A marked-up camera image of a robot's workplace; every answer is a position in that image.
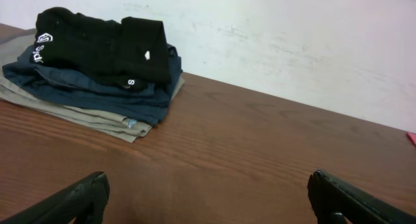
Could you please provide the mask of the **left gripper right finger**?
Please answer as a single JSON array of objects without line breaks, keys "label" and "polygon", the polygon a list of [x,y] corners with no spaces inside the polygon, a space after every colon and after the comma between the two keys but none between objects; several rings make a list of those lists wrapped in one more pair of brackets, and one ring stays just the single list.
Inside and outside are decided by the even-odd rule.
[{"label": "left gripper right finger", "polygon": [[317,169],[309,176],[308,198],[318,224],[414,224],[405,213],[369,193]]}]

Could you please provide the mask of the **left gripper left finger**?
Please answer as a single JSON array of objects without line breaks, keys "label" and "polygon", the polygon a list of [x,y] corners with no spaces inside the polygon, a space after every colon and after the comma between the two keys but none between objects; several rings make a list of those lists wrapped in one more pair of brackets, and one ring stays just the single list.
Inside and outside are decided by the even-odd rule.
[{"label": "left gripper left finger", "polygon": [[1,224],[102,224],[110,185],[106,174],[94,172]]}]

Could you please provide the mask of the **black t-shirt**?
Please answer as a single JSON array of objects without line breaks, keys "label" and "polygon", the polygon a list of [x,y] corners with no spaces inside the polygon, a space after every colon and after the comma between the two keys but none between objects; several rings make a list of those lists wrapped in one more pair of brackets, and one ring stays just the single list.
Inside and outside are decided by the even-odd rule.
[{"label": "black t-shirt", "polygon": [[161,21],[105,21],[62,7],[38,14],[30,61],[80,71],[99,84],[124,89],[169,84],[172,78]]}]

